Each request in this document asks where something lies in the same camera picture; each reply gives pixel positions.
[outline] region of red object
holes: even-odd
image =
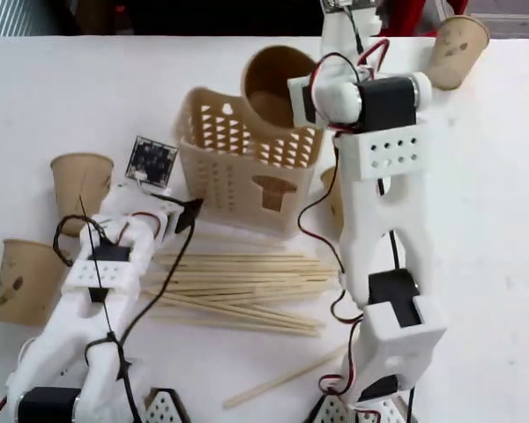
[[[469,0],[447,0],[455,14],[462,15]],[[415,27],[419,24],[425,0],[394,0],[394,10],[390,16],[388,28],[383,29],[380,36],[383,37],[411,37],[414,35]]]

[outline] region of basket hole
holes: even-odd
[[[263,190],[261,204],[263,208],[275,212],[282,210],[282,202],[285,194],[294,193],[298,189],[290,181],[275,178],[274,176],[257,175],[253,176],[252,181]]]
[[[224,115],[231,116],[233,114],[233,109],[231,108],[231,105],[229,103],[225,103],[221,111],[224,113]]]

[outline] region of paper cup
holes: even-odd
[[[316,64],[300,50],[272,46],[250,60],[242,77],[242,96],[264,121],[281,128],[294,127],[287,81],[309,75]]]
[[[58,298],[63,274],[63,262],[49,245],[4,240],[0,322],[45,325]]]
[[[333,174],[335,173],[335,167],[327,169],[321,175],[321,182],[324,184],[325,189],[329,189],[333,181]],[[339,175],[335,178],[335,185],[333,185],[333,191],[329,195],[329,202],[332,206],[332,213],[335,222],[335,228],[337,234],[341,234],[343,231],[343,225],[345,220],[343,219],[343,199],[341,198],[341,187],[339,186]]]
[[[479,20],[465,15],[446,19],[425,72],[433,86],[442,90],[458,88],[489,41],[489,30]]]
[[[59,217],[82,215],[80,197],[88,216],[97,213],[109,192],[113,168],[114,162],[108,157],[85,152],[65,154],[51,161]],[[69,220],[63,234],[78,236],[83,226],[83,221]]]

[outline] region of circuit board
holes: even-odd
[[[137,137],[125,176],[136,179],[136,172],[146,175],[144,183],[166,188],[175,165],[178,148]]]

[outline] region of white plastic part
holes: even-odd
[[[362,101],[356,84],[321,84],[314,91],[316,106],[329,122],[352,124],[359,120]]]
[[[427,110],[433,101],[433,86],[423,72],[414,72],[410,75],[417,88],[417,110]]]
[[[389,142],[395,142],[398,132],[391,132]],[[430,290],[432,249],[425,232],[425,185],[423,172],[411,171],[392,177],[391,188],[385,196],[378,194],[376,174],[364,179],[359,163],[366,162],[360,152],[365,135],[343,135],[336,139],[339,148],[340,185],[343,197],[345,226],[339,242],[346,269],[346,288],[359,308],[369,303],[370,262],[376,244],[392,229],[396,231],[406,251],[405,267],[418,284],[421,293]],[[378,142],[384,145],[384,139]]]
[[[182,423],[173,398],[168,392],[160,391],[155,396],[145,415],[145,423]]]
[[[136,218],[108,219],[93,216],[106,227],[107,236],[113,236],[126,229],[122,244],[132,248],[128,263],[99,261],[98,265],[107,287],[105,299],[112,328],[119,338],[132,318],[139,296],[139,277],[145,273],[154,252],[153,231]],[[94,243],[98,234],[93,232]],[[18,369],[8,379],[8,411],[12,420],[16,415],[19,399],[37,386],[50,386],[59,373],[76,360],[85,357],[88,343],[103,339],[108,333],[106,316],[100,303],[92,303],[89,287],[98,287],[98,279],[90,278],[95,273],[93,261],[87,260],[91,253],[88,228],[80,233],[83,248],[78,255],[77,265],[69,273],[62,288],[62,296],[43,333],[28,347]],[[88,351],[89,369],[82,385],[79,401],[75,405],[75,421],[131,422],[130,407],[124,393],[123,381],[116,381],[119,371],[119,357],[113,343],[96,345]],[[130,367],[130,383],[138,409],[145,413],[143,398],[149,390],[150,378],[146,367],[139,360],[133,360]]]
[[[341,156],[355,163],[350,172],[359,181],[419,172],[428,166],[426,133],[424,124],[369,132],[355,137],[356,148],[346,148]]]
[[[155,215],[160,222],[160,231],[155,239],[157,247],[160,247],[163,241],[172,238],[175,233],[176,222],[182,211],[182,207],[176,204],[146,195],[139,189],[135,181],[128,179],[112,184],[112,188],[104,198],[100,208],[100,213],[110,218],[130,216],[136,212],[147,212]],[[151,227],[157,226],[157,222],[152,218],[142,216],[138,219],[147,222]]]
[[[405,328],[399,326],[390,302],[363,309],[361,332],[353,344],[356,376],[351,389],[342,396],[344,401],[355,401],[374,382],[390,375],[397,376],[399,391],[410,390],[425,373],[447,325],[443,311],[431,296],[414,297],[414,305],[421,324]],[[348,375],[348,357],[345,357],[344,377],[338,389],[346,385]]]
[[[406,423],[404,417],[399,413],[398,407],[391,400],[363,404],[359,407],[359,423]],[[377,416],[373,412],[379,412],[381,419],[377,422]],[[349,409],[338,397],[328,396],[312,423],[357,423],[355,410]]]
[[[354,10],[353,17],[363,45],[366,44],[366,40],[369,37],[380,33],[382,21],[376,15],[375,5],[368,9]],[[325,56],[332,51],[342,53],[353,63],[356,63],[359,59],[359,54],[356,51],[353,25],[343,11],[324,15],[321,54]]]

